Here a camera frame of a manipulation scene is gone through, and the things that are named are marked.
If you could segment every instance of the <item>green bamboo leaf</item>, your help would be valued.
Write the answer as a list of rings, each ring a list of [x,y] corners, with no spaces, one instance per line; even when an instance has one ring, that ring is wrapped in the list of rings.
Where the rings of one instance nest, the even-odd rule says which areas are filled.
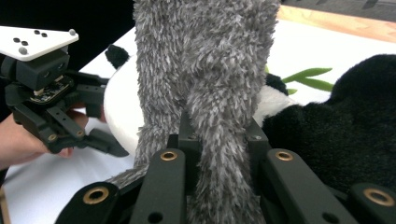
[[[304,84],[305,86],[309,86],[309,87],[312,87],[317,90],[332,91],[333,84],[326,82],[326,81],[317,80],[317,79],[313,79],[313,78],[306,78],[306,77],[299,78],[295,81],[300,82],[300,83]]]
[[[302,78],[302,77],[315,77],[315,76],[327,73],[331,70],[332,70],[331,68],[308,68],[308,69],[305,69],[304,71],[298,72],[298,73],[291,75],[289,77],[285,77],[282,79],[282,81],[284,83],[288,83],[288,82],[295,81],[296,79]]]
[[[288,95],[293,95],[296,92],[297,92],[296,89],[288,89]]]

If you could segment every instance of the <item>gray plush fabric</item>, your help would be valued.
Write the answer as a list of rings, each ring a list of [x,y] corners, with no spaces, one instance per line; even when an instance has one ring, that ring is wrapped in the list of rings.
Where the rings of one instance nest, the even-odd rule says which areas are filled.
[[[278,7],[278,0],[135,1],[145,120],[135,165],[166,147],[187,110],[203,145],[189,223],[264,223],[244,133],[265,84]]]

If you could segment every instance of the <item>human hand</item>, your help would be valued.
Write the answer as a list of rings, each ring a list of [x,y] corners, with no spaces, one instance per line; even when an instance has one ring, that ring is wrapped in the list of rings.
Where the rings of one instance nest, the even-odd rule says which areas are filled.
[[[83,113],[75,110],[68,111],[67,115],[80,127],[85,127],[88,122],[88,118]],[[69,158],[72,152],[73,148],[64,148],[58,155]],[[50,151],[23,126],[15,123],[12,115],[0,123],[0,170],[14,164],[31,161],[44,153],[50,153]]]

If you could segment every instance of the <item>white mounting plate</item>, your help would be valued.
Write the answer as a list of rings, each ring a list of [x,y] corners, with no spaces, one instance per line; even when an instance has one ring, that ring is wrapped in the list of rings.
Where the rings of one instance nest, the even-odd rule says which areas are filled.
[[[0,53],[23,62],[76,41],[78,34],[73,30],[63,32],[0,26]]]

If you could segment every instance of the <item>gray floor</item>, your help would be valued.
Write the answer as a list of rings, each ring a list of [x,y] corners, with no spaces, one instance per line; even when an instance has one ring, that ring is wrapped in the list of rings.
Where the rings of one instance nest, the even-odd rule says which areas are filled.
[[[282,4],[396,22],[396,0],[282,0]]]

